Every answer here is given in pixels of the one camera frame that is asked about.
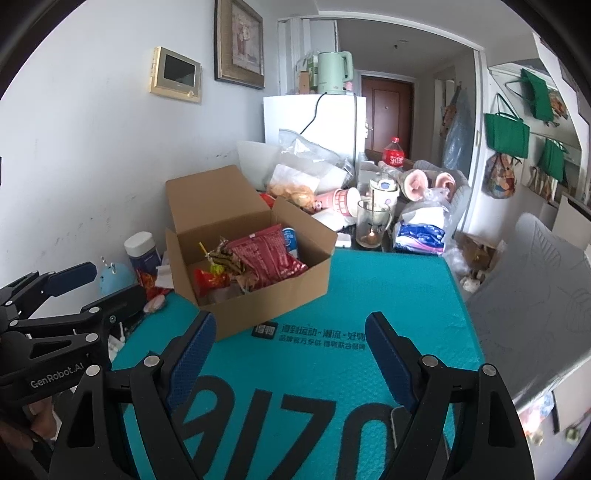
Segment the left hand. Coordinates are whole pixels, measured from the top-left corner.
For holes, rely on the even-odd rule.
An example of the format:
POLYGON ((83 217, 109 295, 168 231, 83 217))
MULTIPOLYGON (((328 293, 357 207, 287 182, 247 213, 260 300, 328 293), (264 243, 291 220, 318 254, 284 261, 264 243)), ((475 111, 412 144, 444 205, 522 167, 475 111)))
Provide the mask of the left hand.
POLYGON ((37 438, 55 440, 61 420, 54 408, 54 398, 31 403, 25 407, 10 409, 1 414, 1 441, 12 457, 30 452, 37 438))

